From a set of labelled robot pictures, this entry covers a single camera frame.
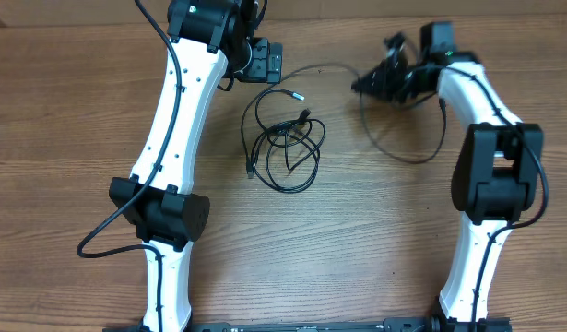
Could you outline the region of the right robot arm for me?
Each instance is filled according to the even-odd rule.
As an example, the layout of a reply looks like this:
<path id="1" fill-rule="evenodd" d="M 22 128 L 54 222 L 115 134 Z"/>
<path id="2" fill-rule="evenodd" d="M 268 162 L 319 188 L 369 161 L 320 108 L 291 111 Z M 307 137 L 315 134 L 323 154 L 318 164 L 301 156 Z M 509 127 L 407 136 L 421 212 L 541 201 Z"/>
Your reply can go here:
<path id="1" fill-rule="evenodd" d="M 487 301 L 505 241 L 541 218 L 549 185 L 541 153 L 543 131 L 512 113 L 491 86 L 483 64 L 455 44 L 448 21 L 420 29 L 411 64 L 406 35 L 384 40 L 381 63 L 351 85 L 360 96 L 408 107 L 437 97 L 453 108 L 466 135 L 451 181 L 460 213 L 455 255 L 446 283 L 427 317 L 386 318 L 383 331 L 509 331 L 507 318 L 491 318 Z"/>

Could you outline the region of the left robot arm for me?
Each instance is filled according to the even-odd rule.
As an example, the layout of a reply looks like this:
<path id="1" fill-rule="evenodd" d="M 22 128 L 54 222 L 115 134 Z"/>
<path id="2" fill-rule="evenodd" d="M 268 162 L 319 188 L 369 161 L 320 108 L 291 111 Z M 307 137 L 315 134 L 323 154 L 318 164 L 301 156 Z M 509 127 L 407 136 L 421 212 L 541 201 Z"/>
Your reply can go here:
<path id="1" fill-rule="evenodd" d="M 184 331 L 192 317 L 190 258 L 210 203 L 193 194 L 195 157 L 220 81 L 278 83 L 282 46 L 255 36 L 266 12 L 259 1 L 172 1 L 164 83 L 146 145 L 109 195 L 136 227 L 148 269 L 148 304 L 135 331 Z"/>

